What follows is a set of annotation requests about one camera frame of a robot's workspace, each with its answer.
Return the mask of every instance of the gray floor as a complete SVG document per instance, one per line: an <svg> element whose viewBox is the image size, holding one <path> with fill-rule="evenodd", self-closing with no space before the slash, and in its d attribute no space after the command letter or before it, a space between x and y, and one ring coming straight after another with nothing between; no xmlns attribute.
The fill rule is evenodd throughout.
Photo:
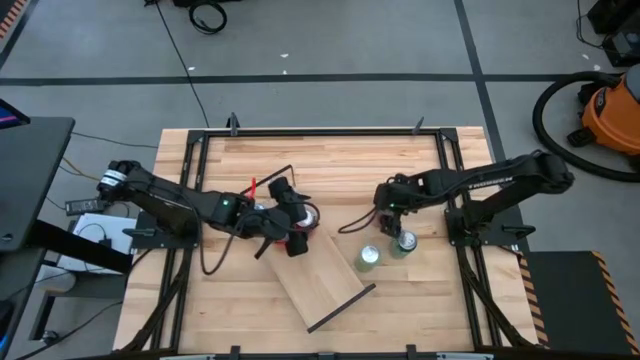
<svg viewBox="0 0 640 360"><path fill-rule="evenodd" d="M583 10L592 3L584 0ZM463 4L485 74L613 70L601 51L575 39L574 0L463 0ZM195 32L186 11L162 2L177 46L187 66L193 67L192 75L472 72L454 1L245 0L224 6L229 13L227 29L207 37ZM584 29L585 37L596 39L588 24ZM39 0L0 69L0 80L182 75L158 12L143 8L142 0ZM244 127L413 125L421 116L425 125L485 126L476 84L471 77L468 80L211 83L198 84L196 90L214 126L224 125L231 111ZM531 111L547 85L487 84L507 156L539 147ZM576 124L574 93L559 94L546 112L559 139ZM162 128L204 125L188 85L4 86L0 97L29 115L71 116L79 132L126 142L157 144ZM587 155L619 165L605 151L591 150ZM137 159L151 167L155 154L74 137L66 156L96 175L112 159ZM640 251L635 239L640 224L634 214L640 210L635 201L640 188L574 172L576 184L565 195L538 196L522 204L525 222L538 228L530 237L531 247L601 251L637 332L640 291L634 285L640 275L633 264ZM94 189L90 181L60 172L49 196L63 203L93 197ZM69 221L48 203L40 217L60 226ZM36 292L21 325L22 339L35 316L37 297ZM61 301L57 310L67 315L52 318L49 328L64 333L107 303ZM37 358L106 353L117 312L110 310ZM10 358L37 346L18 338Z"/></svg>

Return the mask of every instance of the can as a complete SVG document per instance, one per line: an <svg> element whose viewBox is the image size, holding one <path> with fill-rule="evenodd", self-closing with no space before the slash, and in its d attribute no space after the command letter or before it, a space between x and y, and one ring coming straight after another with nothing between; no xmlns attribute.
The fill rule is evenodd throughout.
<svg viewBox="0 0 640 360"><path fill-rule="evenodd" d="M389 253L394 259L403 259L418 246L418 238L411 231L402 230L397 238L391 239Z"/></svg>
<svg viewBox="0 0 640 360"><path fill-rule="evenodd" d="M314 225L316 222L316 214L306 209L305 211L307 212L307 217L304 220L300 220L296 223L298 227L301 227L303 229Z"/></svg>
<svg viewBox="0 0 640 360"><path fill-rule="evenodd" d="M380 263L380 250L373 245L367 245L360 250L354 262L356 270L360 272L371 271Z"/></svg>

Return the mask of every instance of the wooden plank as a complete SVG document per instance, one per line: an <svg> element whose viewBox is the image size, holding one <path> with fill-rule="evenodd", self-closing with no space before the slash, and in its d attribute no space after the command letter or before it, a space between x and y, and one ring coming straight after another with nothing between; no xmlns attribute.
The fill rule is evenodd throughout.
<svg viewBox="0 0 640 360"><path fill-rule="evenodd" d="M364 286L322 225L314 229L308 245L306 254L293 258L277 245L264 256L311 328L360 294Z"/></svg>
<svg viewBox="0 0 640 360"><path fill-rule="evenodd" d="M178 181L186 130L162 134L155 174ZM484 131L458 128L465 167L491 162ZM321 224L351 265L365 244L378 246L382 263L356 273L370 294L318 331L307 325L278 281L269 260L256 261L254 241L236 240L220 272L208 277L193 257L181 336L181 353L402 352L406 344L419 351L472 349L461 279L454 249L449 246L443 207L424 209L403 220L416 232L418 248L403 260L388 256L389 239L371 226L355 234L337 229L364 215L375 186L396 172L407 174L439 168L432 137L278 137L213 139L209 144L204 189L239 191L251 177L260 178L287 165L295 168L296 189L313 197ZM195 178L195 167L191 179ZM495 189L474 191L482 198ZM266 188L258 199L267 201ZM205 261L219 259L227 236L205 228ZM531 341L535 329L515 256L485 249L491 289L498 306ZM155 306L162 264L144 259L131 275L115 348L131 339ZM480 324L486 333L484 310ZM165 325L165 334L169 327Z"/></svg>

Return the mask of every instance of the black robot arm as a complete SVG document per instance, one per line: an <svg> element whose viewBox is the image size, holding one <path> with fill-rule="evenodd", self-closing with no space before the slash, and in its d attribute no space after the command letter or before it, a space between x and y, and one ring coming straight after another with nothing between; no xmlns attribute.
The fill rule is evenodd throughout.
<svg viewBox="0 0 640 360"><path fill-rule="evenodd" d="M469 170L434 169L411 176L397 174L378 185L373 202L382 213L382 231L395 237L401 231L402 215L442 204L465 190L503 186L483 201L468 201L462 206L461 226L473 231L491 221L495 214L535 194L565 192L573 180L562 159L535 151Z"/></svg>
<svg viewBox="0 0 640 360"><path fill-rule="evenodd" d="M289 256L307 251L306 237L293 229L305 220L307 212L301 199L287 179L278 178L269 185L278 205L256 208L255 200L231 192L200 192L162 179L145 170L136 161L112 161L97 187L100 198L110 202L131 201L158 220L158 226L176 237L196 233L199 220L212 228L244 239L263 236L259 258L275 240L285 239Z"/></svg>

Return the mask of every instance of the butcher block tabletop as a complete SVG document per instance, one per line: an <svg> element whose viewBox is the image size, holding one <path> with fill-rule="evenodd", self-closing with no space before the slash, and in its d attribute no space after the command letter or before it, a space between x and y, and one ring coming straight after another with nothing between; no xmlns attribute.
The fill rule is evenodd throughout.
<svg viewBox="0 0 640 360"><path fill-rule="evenodd" d="M465 168L491 163L481 127L459 127L457 131ZM179 182L188 132L163 131L155 175ZM194 151L189 186L195 181L199 146ZM453 167L451 153L448 159ZM200 257L194 251L179 352L226 354L233 345L240 346L242 353L404 352L407 344L415 344L420 352L473 350L444 205L403 219L403 227L417 234L418 246L401 260L389 256L389 238L375 226L338 234L338 228L371 210L377 184L396 173L440 168L435 137L217 137L209 142L203 191L240 192L250 186L252 178L260 180L289 164L294 173L285 175L290 182L295 180L297 192L312 197L321 211L322 233L328 234L351 267L363 246L372 244L381 250L380 265L367 273L356 272L364 286L375 283L375 289L309 334L267 259L254 258L259 242L234 240L222 267L212 276L201 272ZM472 198L485 198L495 190L476 190ZM269 205L266 186L258 187L256 199ZM205 263L211 269L228 235L206 225L203 229ZM516 256L497 247L483 249L495 302L520 333L536 343ZM176 264L181 252L177 252ZM133 338L156 306L165 257L166 250L155 249L129 276L114 349ZM477 299L476 303L483 340L488 344L485 312ZM169 308L162 346L169 344L173 314Z"/></svg>

